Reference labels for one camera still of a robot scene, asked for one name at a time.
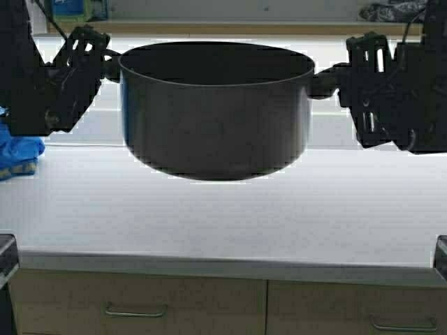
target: dark cloth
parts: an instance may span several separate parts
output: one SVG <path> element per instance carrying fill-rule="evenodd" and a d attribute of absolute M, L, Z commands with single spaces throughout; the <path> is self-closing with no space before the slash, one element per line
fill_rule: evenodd
<path fill-rule="evenodd" d="M 360 9 L 359 16 L 371 22 L 403 22 L 411 21 L 418 11 L 424 9 L 427 0 L 387 0 L 385 3 L 371 3 Z M 416 22 L 423 22 L 421 14 Z"/>

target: cable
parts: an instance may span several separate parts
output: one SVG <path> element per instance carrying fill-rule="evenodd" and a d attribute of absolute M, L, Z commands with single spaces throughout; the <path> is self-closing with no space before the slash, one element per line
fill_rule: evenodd
<path fill-rule="evenodd" d="M 68 37 L 64 33 L 64 31 L 59 27 L 59 25 L 52 19 L 51 15 L 47 13 L 45 10 L 45 7 L 43 7 L 41 0 L 34 0 L 37 4 L 37 6 L 40 8 L 41 12 L 44 14 L 44 16 L 47 18 L 47 20 L 53 25 L 53 27 L 57 30 L 57 32 L 62 36 L 62 38 L 67 41 Z"/>
<path fill-rule="evenodd" d="M 417 20 L 417 19 L 418 19 L 418 18 L 419 18 L 419 17 L 420 17 L 426 10 L 427 10 L 426 7 L 422 8 L 420 11 L 418 11 L 418 12 L 416 13 L 416 15 L 413 17 L 413 19 L 412 19 L 410 22 L 408 22 L 408 23 L 406 24 L 404 37 L 402 38 L 402 43 L 406 44 L 406 38 L 408 37 L 408 34 L 409 34 L 409 32 L 410 32 L 410 27 L 411 27 L 411 25 L 412 25 L 414 22 L 416 22 L 416 20 Z"/>
<path fill-rule="evenodd" d="M 408 34 L 410 32 L 410 27 L 411 25 L 427 10 L 426 7 L 422 8 L 420 11 L 418 11 L 416 13 L 416 15 L 414 15 L 413 19 L 411 19 L 407 24 L 406 24 L 406 28 L 405 28 L 405 32 L 404 35 L 402 37 L 402 44 L 406 44 L 406 39 L 408 38 Z M 380 85 L 379 87 L 371 90 L 371 91 L 366 91 L 365 93 L 368 96 L 371 96 L 372 94 L 376 94 L 377 92 L 379 92 L 380 90 L 382 90 L 382 88 L 384 88 L 386 85 L 388 85 L 388 83 L 396 76 L 396 74 L 399 73 L 399 69 L 402 66 L 402 63 L 404 62 L 404 57 L 405 55 L 405 51 L 404 49 L 402 49 L 402 53 L 401 53 L 401 57 L 399 59 L 399 61 L 397 62 L 397 67 L 396 69 L 385 79 L 385 82 Z"/>

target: countertop edge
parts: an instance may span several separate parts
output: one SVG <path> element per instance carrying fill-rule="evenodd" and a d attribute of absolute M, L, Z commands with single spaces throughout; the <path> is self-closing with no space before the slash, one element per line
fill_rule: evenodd
<path fill-rule="evenodd" d="M 94 255 L 20 251 L 23 269 L 109 272 L 155 276 L 197 276 L 447 288 L 433 267 L 319 265 L 261 260 L 201 260 L 142 255 Z"/>

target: blue object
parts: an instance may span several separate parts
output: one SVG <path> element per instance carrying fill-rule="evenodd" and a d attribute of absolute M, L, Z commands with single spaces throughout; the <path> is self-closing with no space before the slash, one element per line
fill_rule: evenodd
<path fill-rule="evenodd" d="M 53 14 L 56 16 L 84 14 L 84 0 L 52 0 Z"/>
<path fill-rule="evenodd" d="M 0 181 L 36 173 L 38 157 L 44 151 L 39 137 L 12 137 L 0 122 Z"/>

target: pot rim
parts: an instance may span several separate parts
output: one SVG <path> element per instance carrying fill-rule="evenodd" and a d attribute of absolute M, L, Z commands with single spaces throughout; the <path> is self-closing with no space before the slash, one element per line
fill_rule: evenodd
<path fill-rule="evenodd" d="M 300 55 L 302 57 L 307 58 L 309 61 L 311 61 L 312 68 L 309 71 L 307 71 L 307 72 L 305 72 L 305 73 L 303 73 L 301 75 L 296 75 L 295 77 L 290 77 L 290 78 L 280 79 L 280 80 L 272 80 L 272 81 L 269 81 L 269 82 L 255 82 L 255 83 L 250 83 L 250 84 L 185 84 L 185 83 L 181 83 L 181 82 L 170 82 L 170 81 L 167 81 L 167 80 L 162 80 L 162 79 L 159 79 L 159 78 L 150 77 L 148 75 L 142 75 L 141 73 L 138 73 L 138 72 L 136 72 L 134 70 L 131 70 L 130 68 L 124 66 L 123 63 L 122 63 L 122 57 L 126 56 L 128 53 L 130 53 L 130 52 L 132 52 L 134 50 L 138 50 L 138 49 L 141 49 L 143 47 L 150 47 L 151 45 L 169 45 L 169 44 L 182 44 L 182 43 L 184 43 L 184 44 L 188 44 L 188 43 L 191 43 L 191 44 L 193 44 L 193 43 L 210 43 L 210 44 L 227 44 L 227 45 L 255 45 L 255 46 L 259 46 L 259 47 L 269 47 L 269 48 L 272 48 L 272 49 L 286 50 L 286 51 L 290 51 L 290 52 L 293 52 L 293 53 L 295 53 L 297 55 Z M 306 77 L 308 75 L 313 75 L 314 71 L 315 71 L 315 62 L 314 62 L 314 60 L 312 58 L 310 58 L 309 56 L 307 56 L 306 54 L 302 54 L 300 52 L 295 52 L 293 50 L 284 49 L 282 47 L 271 47 L 269 45 L 261 45 L 261 44 L 253 44 L 253 43 L 238 43 L 238 42 L 214 42 L 214 41 L 212 41 L 212 42 L 211 41 L 210 42 L 207 42 L 207 41 L 184 41 L 184 42 L 167 42 L 167 43 L 155 43 L 155 44 L 143 45 L 142 47 L 135 47 L 135 48 L 130 49 L 130 50 L 126 51 L 125 53 L 123 53 L 118 58 L 118 64 L 119 64 L 119 66 L 121 68 L 121 71 L 126 70 L 129 73 L 132 73 L 133 75 L 136 75 L 137 77 L 141 77 L 141 78 L 144 78 L 144 79 L 150 79 L 150 80 L 153 80 L 155 82 L 160 82 L 160 83 L 164 83 L 164 84 L 181 86 L 181 87 L 202 87 L 202 88 L 203 87 L 209 87 L 209 88 L 219 88 L 219 87 L 222 87 L 222 88 L 225 88 L 225 87 L 255 87 L 255 86 L 258 86 L 258 85 L 279 84 L 279 83 L 282 83 L 282 82 L 294 81 L 294 80 Z"/>

